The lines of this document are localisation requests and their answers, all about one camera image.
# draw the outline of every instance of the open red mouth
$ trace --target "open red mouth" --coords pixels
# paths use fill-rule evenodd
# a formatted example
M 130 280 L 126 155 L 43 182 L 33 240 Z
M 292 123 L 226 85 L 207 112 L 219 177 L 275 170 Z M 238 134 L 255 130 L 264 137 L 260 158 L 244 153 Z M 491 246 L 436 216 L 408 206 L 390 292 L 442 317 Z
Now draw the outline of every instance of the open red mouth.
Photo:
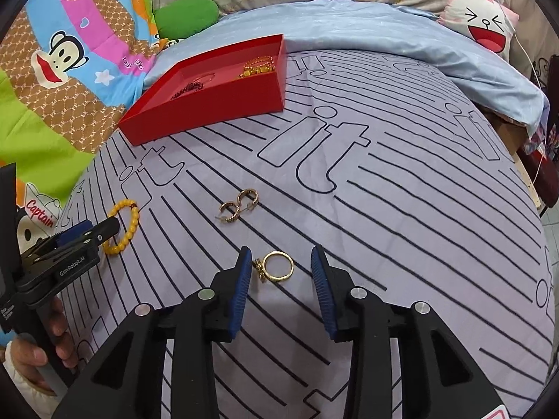
M 41 71 L 43 71 L 43 75 L 49 82 L 62 82 L 62 80 L 60 80 L 57 75 L 54 74 L 54 71 L 52 71 L 52 68 L 48 61 L 43 60 L 39 55 L 37 55 L 37 63 L 39 66 L 41 66 Z
M 475 41 L 491 52 L 501 53 L 505 50 L 505 46 L 507 45 L 507 38 L 505 35 L 486 28 L 471 26 L 468 26 L 468 28 Z

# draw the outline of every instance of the jewelry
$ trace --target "jewelry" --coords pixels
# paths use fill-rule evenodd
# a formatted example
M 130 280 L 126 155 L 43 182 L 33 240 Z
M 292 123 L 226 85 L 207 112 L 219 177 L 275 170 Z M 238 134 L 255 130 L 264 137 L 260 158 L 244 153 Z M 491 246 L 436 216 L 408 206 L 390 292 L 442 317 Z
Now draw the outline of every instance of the jewelry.
M 103 243 L 103 250 L 107 255 L 116 255 L 122 252 L 130 242 L 130 240 L 134 237 L 134 233 L 136 233 L 136 229 L 138 228 L 138 223 L 140 221 L 140 208 L 138 208 L 138 205 L 135 201 L 128 199 L 120 200 L 113 207 L 111 212 L 108 213 L 107 216 L 114 217 L 118 214 L 118 211 L 120 211 L 122 208 L 127 207 L 130 207 L 130 209 L 132 210 L 132 220 L 130 221 L 130 226 L 126 231 L 126 234 L 122 237 L 122 239 L 116 246 L 111 247 L 108 241 L 105 241 Z
M 205 80 L 204 82 L 202 82 L 202 79 L 205 79 L 206 77 L 210 77 L 209 80 Z M 177 93 L 173 94 L 173 97 L 171 98 L 171 100 L 173 99 L 177 99 L 178 96 L 181 96 L 184 93 L 188 93 L 189 91 L 200 91 L 203 90 L 204 88 L 204 83 L 209 83 L 213 80 L 213 78 L 215 77 L 215 74 L 212 72 L 210 74 L 206 74 L 206 75 L 202 75 L 194 80 L 192 80 L 188 85 L 186 85 L 184 88 L 181 88 Z
M 229 217 L 225 217 L 224 215 L 217 215 L 215 218 L 219 219 L 223 223 L 235 222 L 239 218 L 239 215 L 241 214 L 240 202 L 239 201 L 226 201 L 225 203 L 223 203 L 219 207 L 219 213 L 221 214 L 223 211 L 225 211 L 230 206 L 235 207 L 235 213 L 233 213 Z
M 245 189 L 242 192 L 240 192 L 239 195 L 237 196 L 237 204 L 241 206 L 242 199 L 245 197 L 251 198 L 251 195 L 254 196 L 252 202 L 249 205 L 247 205 L 245 208 L 242 208 L 242 210 L 240 210 L 240 213 L 242 213 L 243 211 L 252 211 L 254 208 L 256 208 L 256 205 L 258 205 L 258 203 L 260 202 L 260 198 L 258 197 L 258 190 L 256 189 Z
M 276 70 L 274 60 L 270 56 L 254 58 L 247 61 L 242 68 L 244 71 L 241 75 L 239 75 L 240 79 L 254 74 L 263 74 L 264 72 L 272 72 Z
M 266 262 L 268 261 L 268 259 L 270 257 L 273 257 L 275 255 L 286 258 L 287 261 L 290 263 L 291 270 L 289 271 L 289 274 L 281 276 L 281 277 L 276 277 L 276 276 L 270 274 L 266 270 Z M 257 258 L 256 260 L 254 260 L 252 262 L 252 264 L 253 264 L 254 268 L 256 269 L 256 271 L 258 271 L 258 276 L 260 277 L 260 281 L 262 283 L 264 283 L 266 281 L 266 279 L 268 279 L 272 282 L 282 282 L 284 280 L 289 279 L 293 275 L 293 272 L 295 271 L 295 265 L 293 263 L 293 258 L 291 258 L 289 255 L 287 255 L 285 252 L 280 252 L 278 250 L 274 250 L 273 252 L 270 252 L 262 260 Z

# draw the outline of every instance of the white cord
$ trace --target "white cord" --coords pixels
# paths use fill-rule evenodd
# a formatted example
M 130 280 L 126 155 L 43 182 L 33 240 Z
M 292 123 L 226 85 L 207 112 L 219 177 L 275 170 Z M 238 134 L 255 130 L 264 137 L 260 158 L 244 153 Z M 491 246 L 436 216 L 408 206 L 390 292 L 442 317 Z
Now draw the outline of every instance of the white cord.
M 539 78 L 538 78 L 538 74 L 536 72 L 536 68 L 534 67 L 532 60 L 530 59 L 530 55 L 526 52 L 526 50 L 524 49 L 524 47 L 522 46 L 520 40 L 518 39 L 518 36 L 516 35 L 516 29 L 515 27 L 513 27 L 512 22 L 509 20 L 509 18 L 507 17 L 507 15 L 505 14 L 505 10 L 502 8 L 502 3 L 499 0 L 496 0 L 496 2 L 499 4 L 499 7 L 501 8 L 502 14 L 505 17 L 505 22 L 508 22 L 508 26 L 509 28 L 514 32 L 514 38 L 516 39 L 516 41 L 518 42 L 518 45 L 521 46 L 522 51 L 524 52 L 524 54 L 526 55 L 526 58 L 528 59 L 528 62 L 530 63 L 530 66 L 532 67 L 532 71 L 534 72 L 534 77 L 536 78 L 536 82 L 538 82 L 538 87 L 539 89 L 543 92 L 542 90 L 542 85 L 539 82 Z M 539 169 L 542 166 L 542 161 L 543 161 L 543 157 L 546 155 L 546 144 L 547 144 L 547 133 L 545 134 L 545 136 L 543 137 L 543 154 L 542 154 L 542 158 L 539 160 L 539 165 L 538 165 L 538 171 L 536 172 L 536 176 L 534 177 L 534 181 L 533 183 L 536 182 L 536 180 L 538 179 L 538 175 L 539 175 Z

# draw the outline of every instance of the human hand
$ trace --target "human hand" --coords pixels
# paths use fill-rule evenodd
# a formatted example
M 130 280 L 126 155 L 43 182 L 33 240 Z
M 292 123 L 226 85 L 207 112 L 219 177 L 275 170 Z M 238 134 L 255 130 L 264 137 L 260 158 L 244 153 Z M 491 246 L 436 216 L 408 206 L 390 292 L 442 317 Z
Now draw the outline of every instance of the human hand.
M 65 367 L 75 367 L 78 364 L 78 355 L 75 352 L 72 337 L 66 331 L 68 321 L 64 316 L 64 306 L 59 298 L 54 298 L 51 302 L 48 326 L 49 330 L 57 337 L 58 357 L 62 359 Z M 41 389 L 52 390 L 37 370 L 37 367 L 43 367 L 48 362 L 46 353 L 41 348 L 16 337 L 12 341 L 10 354 L 14 367 L 21 375 Z

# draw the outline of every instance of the green pillow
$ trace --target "green pillow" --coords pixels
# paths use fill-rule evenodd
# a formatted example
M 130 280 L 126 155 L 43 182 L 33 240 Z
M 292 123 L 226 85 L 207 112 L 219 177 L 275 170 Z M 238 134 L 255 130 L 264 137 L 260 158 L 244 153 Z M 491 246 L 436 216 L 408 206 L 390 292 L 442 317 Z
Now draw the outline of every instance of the green pillow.
M 176 0 L 155 12 L 160 39 L 185 39 L 212 26 L 219 9 L 212 0 Z

